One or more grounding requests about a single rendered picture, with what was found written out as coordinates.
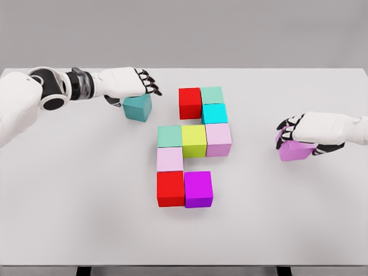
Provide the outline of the cyan cube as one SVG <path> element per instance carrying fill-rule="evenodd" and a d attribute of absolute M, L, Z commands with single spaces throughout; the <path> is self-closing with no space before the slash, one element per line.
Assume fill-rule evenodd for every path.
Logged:
<path fill-rule="evenodd" d="M 202 106 L 201 121 L 203 124 L 227 123 L 226 105 L 224 103 L 204 104 Z"/>

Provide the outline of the orchid purple cube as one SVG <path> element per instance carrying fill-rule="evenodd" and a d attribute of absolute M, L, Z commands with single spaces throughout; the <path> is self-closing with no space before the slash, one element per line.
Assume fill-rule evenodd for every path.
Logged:
<path fill-rule="evenodd" d="M 315 144 L 286 140 L 281 144 L 278 153 L 282 161 L 304 160 L 315 148 Z"/>

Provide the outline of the pale pink cube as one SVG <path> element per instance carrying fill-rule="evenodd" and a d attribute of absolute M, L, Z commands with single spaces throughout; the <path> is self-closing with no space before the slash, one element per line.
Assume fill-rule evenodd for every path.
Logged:
<path fill-rule="evenodd" d="M 229 156 L 232 147 L 231 131 L 228 123 L 206 124 L 206 157 Z"/>
<path fill-rule="evenodd" d="M 157 149 L 157 172 L 183 171 L 182 147 Z"/>

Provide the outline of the red cube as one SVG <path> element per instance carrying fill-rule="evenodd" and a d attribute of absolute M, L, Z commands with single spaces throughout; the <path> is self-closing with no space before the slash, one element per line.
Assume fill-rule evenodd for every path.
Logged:
<path fill-rule="evenodd" d="M 180 88 L 179 94 L 179 118 L 192 120 L 201 118 L 202 98 L 199 87 Z"/>
<path fill-rule="evenodd" d="M 183 171 L 157 172 L 156 199 L 159 207 L 185 205 Z"/>

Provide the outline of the magenta purple cube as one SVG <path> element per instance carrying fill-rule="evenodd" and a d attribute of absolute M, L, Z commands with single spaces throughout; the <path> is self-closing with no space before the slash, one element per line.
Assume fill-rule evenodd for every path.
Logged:
<path fill-rule="evenodd" d="M 208 208 L 213 202 L 213 186 L 210 171 L 184 172 L 185 207 Z"/>

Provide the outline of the yellow-green cube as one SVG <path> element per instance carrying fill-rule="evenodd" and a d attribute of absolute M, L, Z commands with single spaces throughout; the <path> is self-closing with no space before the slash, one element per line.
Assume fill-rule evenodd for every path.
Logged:
<path fill-rule="evenodd" d="M 207 138 L 204 125 L 182 125 L 182 152 L 184 158 L 204 158 Z"/>

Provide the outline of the mint green cube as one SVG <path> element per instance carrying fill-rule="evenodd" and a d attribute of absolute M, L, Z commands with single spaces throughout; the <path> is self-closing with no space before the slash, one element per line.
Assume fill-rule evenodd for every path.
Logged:
<path fill-rule="evenodd" d="M 182 128 L 180 125 L 165 125 L 158 127 L 158 147 L 181 147 Z"/>
<path fill-rule="evenodd" d="M 201 98 L 204 105 L 223 104 L 223 90 L 221 86 L 201 87 Z"/>

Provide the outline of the teal cube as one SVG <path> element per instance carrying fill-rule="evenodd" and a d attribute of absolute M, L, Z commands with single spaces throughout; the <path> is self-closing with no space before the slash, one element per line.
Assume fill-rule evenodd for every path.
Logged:
<path fill-rule="evenodd" d="M 151 96 L 144 94 L 139 97 L 126 98 L 122 102 L 122 107 L 126 118 L 146 122 L 152 109 Z"/>

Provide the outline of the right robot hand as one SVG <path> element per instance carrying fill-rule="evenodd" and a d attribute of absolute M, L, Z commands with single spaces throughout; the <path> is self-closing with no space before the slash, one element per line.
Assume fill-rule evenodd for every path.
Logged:
<path fill-rule="evenodd" d="M 345 146 L 346 124 L 349 116 L 337 113 L 306 112 L 283 120 L 277 130 L 281 132 L 276 149 L 286 141 L 316 144 L 312 155 L 322 155 Z"/>

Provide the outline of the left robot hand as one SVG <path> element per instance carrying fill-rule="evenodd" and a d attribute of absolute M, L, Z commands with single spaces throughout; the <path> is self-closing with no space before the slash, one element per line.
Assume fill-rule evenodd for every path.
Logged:
<path fill-rule="evenodd" d="M 97 80 L 99 84 L 95 85 L 95 88 L 109 104 L 116 107 L 120 107 L 121 100 L 125 98 L 140 97 L 144 94 L 162 96 L 154 78 L 144 69 L 111 68 L 103 70 Z"/>

